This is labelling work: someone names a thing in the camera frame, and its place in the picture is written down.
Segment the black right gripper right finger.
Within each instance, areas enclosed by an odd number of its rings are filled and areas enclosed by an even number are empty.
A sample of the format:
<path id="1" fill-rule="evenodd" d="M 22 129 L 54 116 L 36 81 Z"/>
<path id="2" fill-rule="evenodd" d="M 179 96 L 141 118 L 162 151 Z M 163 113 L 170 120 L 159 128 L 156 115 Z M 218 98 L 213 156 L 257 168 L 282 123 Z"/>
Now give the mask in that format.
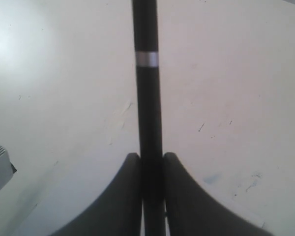
<path id="1" fill-rule="evenodd" d="M 173 152 L 163 157 L 164 195 L 173 236 L 269 236 L 200 187 Z"/>

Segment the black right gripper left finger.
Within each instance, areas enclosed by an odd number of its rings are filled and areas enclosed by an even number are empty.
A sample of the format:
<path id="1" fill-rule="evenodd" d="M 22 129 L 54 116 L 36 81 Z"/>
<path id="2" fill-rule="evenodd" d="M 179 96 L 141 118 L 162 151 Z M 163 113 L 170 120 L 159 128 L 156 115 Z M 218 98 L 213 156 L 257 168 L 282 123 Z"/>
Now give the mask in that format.
<path id="1" fill-rule="evenodd" d="M 130 153 L 103 193 L 52 235 L 139 236 L 141 217 L 141 159 Z"/>

